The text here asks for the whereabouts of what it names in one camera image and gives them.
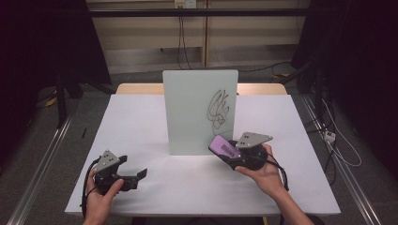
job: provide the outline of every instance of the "wrist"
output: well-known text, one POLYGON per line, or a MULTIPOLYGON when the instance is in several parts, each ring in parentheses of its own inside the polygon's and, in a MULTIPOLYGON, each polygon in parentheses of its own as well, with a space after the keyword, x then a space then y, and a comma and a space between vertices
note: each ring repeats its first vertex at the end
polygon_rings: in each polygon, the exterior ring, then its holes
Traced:
POLYGON ((95 219, 86 218, 83 225, 103 225, 105 223, 99 222, 95 219))
POLYGON ((284 187, 277 187, 269 192, 269 197, 271 197, 275 202, 285 198, 289 193, 284 187))

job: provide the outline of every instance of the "metal rail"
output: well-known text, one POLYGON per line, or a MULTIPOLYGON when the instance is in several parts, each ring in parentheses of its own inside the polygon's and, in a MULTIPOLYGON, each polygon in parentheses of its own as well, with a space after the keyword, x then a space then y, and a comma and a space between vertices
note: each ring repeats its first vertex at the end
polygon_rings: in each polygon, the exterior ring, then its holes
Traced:
POLYGON ((80 100, 75 102, 75 104, 72 106, 71 112, 69 116, 67 117, 67 120, 63 124, 61 128, 58 128, 54 134, 54 137, 47 148, 47 151, 41 160, 40 164, 38 165, 38 168, 33 175, 32 179, 29 182, 28 187, 26 188, 23 196, 21 197, 20 201, 18 202, 17 206, 15 207, 14 211, 12 212, 12 215, 10 219, 8 220, 7 225, 23 225, 27 215, 29 214, 30 209, 32 208, 32 205, 38 196, 38 193, 41 189, 41 186, 43 184, 44 178, 49 171, 49 168, 54 160, 54 157, 56 155, 56 152, 61 145, 61 142, 63 141, 72 116, 76 113, 78 105, 79 105, 80 100))
POLYGON ((297 17, 337 15, 329 8, 161 8, 161 9, 38 9, 40 15, 91 16, 91 17, 297 17))
MULTIPOLYGON (((314 120, 316 128, 320 129, 321 125, 319 124, 318 120, 316 120, 316 115, 315 115, 315 112, 313 111, 314 104, 307 97, 302 97, 302 100, 304 102, 305 107, 307 108, 309 115, 314 120)), ((322 141, 326 143, 327 148, 330 153, 331 153, 331 151, 334 150, 338 154, 341 155, 341 153, 337 147, 336 147, 336 149, 333 149, 333 147, 330 145, 329 142, 324 141, 322 133, 319 132, 319 134, 320 134, 320 138, 322 139, 322 141)), ((332 158, 335 162, 336 168, 339 170, 340 175, 343 177, 344 182, 345 182, 348 190, 350 191, 355 203, 357 204, 357 207, 359 208, 360 212, 362 213, 362 216, 365 219, 366 224, 381 225, 382 223, 381 223, 377 213, 375 212, 375 209, 373 208, 371 202, 369 201, 369 199, 366 196, 363 189, 360 187, 360 184, 358 183, 354 174, 351 172, 350 168, 343 161, 341 161, 336 156, 336 154, 333 154, 332 158)))

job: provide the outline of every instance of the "white cable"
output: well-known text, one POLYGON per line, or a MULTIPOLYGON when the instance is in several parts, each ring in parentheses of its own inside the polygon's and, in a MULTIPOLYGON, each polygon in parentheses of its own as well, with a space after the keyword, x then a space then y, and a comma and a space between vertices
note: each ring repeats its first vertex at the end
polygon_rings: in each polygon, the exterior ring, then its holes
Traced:
POLYGON ((340 129, 337 127, 336 123, 334 123, 334 119, 333 116, 331 115, 331 112, 329 110, 328 104, 325 102, 325 100, 322 98, 323 103, 326 106, 326 109, 328 110, 331 122, 333 123, 334 127, 336 128, 337 132, 339 132, 340 135, 342 135, 342 137, 344 138, 344 140, 351 146, 351 148, 354 150, 355 154, 357 154, 358 158, 360 159, 360 163, 358 164, 352 164, 348 161, 346 161, 342 155, 340 155, 339 153, 337 153, 334 148, 331 148, 332 151, 336 154, 337 157, 339 157, 345 164, 353 166, 353 167, 359 167, 362 164, 362 159, 360 158, 360 154, 358 154, 357 150, 355 149, 355 147, 348 141, 348 139, 343 135, 343 133, 340 131, 340 129))

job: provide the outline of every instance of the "white board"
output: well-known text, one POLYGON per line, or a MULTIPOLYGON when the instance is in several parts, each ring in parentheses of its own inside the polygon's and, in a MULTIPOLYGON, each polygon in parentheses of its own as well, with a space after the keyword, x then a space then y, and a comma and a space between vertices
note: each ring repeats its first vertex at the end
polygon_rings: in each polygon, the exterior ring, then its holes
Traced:
POLYGON ((237 70, 163 71, 170 154, 210 155, 216 135, 232 140, 237 70))

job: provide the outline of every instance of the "human hand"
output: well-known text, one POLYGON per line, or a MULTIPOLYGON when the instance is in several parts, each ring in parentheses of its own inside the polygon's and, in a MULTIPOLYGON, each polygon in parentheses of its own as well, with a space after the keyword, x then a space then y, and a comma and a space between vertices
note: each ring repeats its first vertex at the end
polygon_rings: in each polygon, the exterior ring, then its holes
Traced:
MULTIPOLYGON (((271 146, 263 143, 263 147, 267 153, 272 156, 271 146)), ((276 163, 273 157, 268 156, 268 160, 276 163)), ((235 167, 235 171, 251 177, 257 186, 271 198, 274 198, 279 192, 285 191, 279 175, 279 170, 274 165, 266 163, 258 171, 252 171, 246 167, 237 166, 235 167)))
POLYGON ((86 192, 92 190, 87 196, 87 212, 84 225, 105 224, 111 212, 112 199, 122 188, 123 179, 119 179, 111 186, 109 191, 102 195, 94 183, 94 171, 91 170, 87 180, 86 192))

